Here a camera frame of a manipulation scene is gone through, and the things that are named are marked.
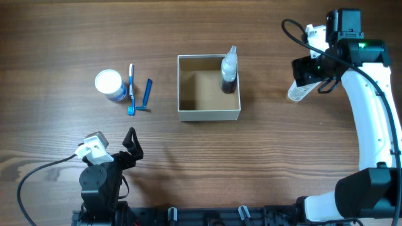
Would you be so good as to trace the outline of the white cream tube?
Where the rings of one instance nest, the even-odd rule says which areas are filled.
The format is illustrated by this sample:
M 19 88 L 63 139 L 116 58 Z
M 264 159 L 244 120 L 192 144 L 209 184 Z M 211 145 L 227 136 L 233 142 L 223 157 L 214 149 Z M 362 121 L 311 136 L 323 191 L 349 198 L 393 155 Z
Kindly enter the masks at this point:
M 320 82 L 316 82 L 298 87 L 294 80 L 287 92 L 286 99 L 291 103 L 297 103 L 306 97 L 319 84 Z

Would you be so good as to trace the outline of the dark blue spray bottle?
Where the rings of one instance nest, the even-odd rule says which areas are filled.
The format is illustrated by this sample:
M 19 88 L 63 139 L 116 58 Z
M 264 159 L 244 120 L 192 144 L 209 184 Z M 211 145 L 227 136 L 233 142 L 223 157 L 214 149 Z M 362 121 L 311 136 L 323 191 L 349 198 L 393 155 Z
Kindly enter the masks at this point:
M 232 46 L 221 63 L 220 87 L 223 93 L 233 93 L 237 86 L 237 46 Z

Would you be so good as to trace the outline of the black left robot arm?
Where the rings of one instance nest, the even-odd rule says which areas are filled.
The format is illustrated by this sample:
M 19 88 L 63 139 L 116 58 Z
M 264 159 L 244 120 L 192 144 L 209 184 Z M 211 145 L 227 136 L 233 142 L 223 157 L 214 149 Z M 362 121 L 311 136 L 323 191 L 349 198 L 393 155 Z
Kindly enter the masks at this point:
M 143 159 L 143 150 L 136 131 L 129 128 L 122 145 L 127 149 L 109 154 L 106 137 L 100 131 L 89 134 L 75 151 L 87 163 L 79 177 L 81 209 L 73 213 L 72 225 L 139 225 L 139 219 L 129 207 L 120 187 L 127 180 L 122 175 Z

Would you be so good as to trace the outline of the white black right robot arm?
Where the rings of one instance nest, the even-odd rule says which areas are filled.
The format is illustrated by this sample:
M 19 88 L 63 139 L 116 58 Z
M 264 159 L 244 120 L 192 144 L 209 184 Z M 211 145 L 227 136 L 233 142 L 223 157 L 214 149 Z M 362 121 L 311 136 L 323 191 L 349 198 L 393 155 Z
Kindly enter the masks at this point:
M 342 85 L 349 98 L 359 141 L 358 172 L 339 180 L 333 191 L 300 197 L 286 207 L 292 225 L 359 222 L 363 218 L 401 218 L 401 126 L 391 91 L 388 49 L 367 39 L 361 12 L 340 8 L 321 26 L 302 29 L 297 43 L 308 56 L 292 61 L 294 81 L 287 97 L 301 101 Z

